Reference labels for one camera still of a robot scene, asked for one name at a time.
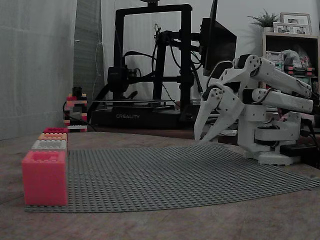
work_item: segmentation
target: photo frame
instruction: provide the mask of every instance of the photo frame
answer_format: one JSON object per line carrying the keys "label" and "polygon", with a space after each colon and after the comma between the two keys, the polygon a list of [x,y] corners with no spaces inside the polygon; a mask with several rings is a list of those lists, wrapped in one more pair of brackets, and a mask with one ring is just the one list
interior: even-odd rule
{"label": "photo frame", "polygon": [[309,26],[306,24],[274,22],[273,31],[275,33],[284,33],[284,34],[310,35]]}
{"label": "photo frame", "polygon": [[312,34],[311,18],[309,13],[281,12],[280,21],[285,24],[308,25],[309,34]]}

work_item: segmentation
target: robotic arm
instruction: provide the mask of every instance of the robotic arm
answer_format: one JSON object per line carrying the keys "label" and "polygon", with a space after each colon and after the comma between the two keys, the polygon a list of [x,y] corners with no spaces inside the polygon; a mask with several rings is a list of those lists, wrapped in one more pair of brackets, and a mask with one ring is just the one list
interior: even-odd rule
{"label": "robotic arm", "polygon": [[[259,82],[272,88],[258,88]],[[210,81],[194,126],[195,140],[206,143],[239,119],[238,144],[248,157],[258,159],[261,164],[289,165],[296,160],[281,155],[280,146],[295,144],[299,139],[301,117],[291,112],[287,122],[273,121],[266,126],[266,106],[311,113],[311,96],[311,86],[277,69],[271,61],[256,55],[242,56],[219,79]],[[220,116],[200,140],[213,110]]]}

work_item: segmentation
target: lego baseplate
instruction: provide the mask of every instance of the lego baseplate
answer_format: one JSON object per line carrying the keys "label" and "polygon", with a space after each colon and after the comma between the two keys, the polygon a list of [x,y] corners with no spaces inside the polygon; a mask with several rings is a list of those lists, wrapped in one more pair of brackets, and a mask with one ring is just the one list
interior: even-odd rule
{"label": "lego baseplate", "polygon": [[223,145],[71,150],[68,206],[26,212],[110,213],[200,207],[320,186],[281,167],[259,165]]}

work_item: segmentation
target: monitor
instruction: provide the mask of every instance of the monitor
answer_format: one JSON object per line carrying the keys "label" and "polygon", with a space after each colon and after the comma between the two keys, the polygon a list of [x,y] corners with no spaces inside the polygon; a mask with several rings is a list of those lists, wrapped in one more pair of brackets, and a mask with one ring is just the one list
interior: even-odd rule
{"label": "monitor", "polygon": [[[210,18],[202,20],[200,33],[200,54],[203,75],[209,76],[217,63],[233,61],[236,54],[237,36],[216,21],[218,0],[213,0]],[[213,78],[219,78],[230,64],[221,64],[214,71]]]}

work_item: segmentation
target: white curtain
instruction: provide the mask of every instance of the white curtain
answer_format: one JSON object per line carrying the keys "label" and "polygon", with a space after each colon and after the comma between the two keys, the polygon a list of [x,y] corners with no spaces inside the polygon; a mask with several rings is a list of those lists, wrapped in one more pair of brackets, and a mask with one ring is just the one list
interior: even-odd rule
{"label": "white curtain", "polygon": [[0,0],[0,140],[62,125],[77,0]]}

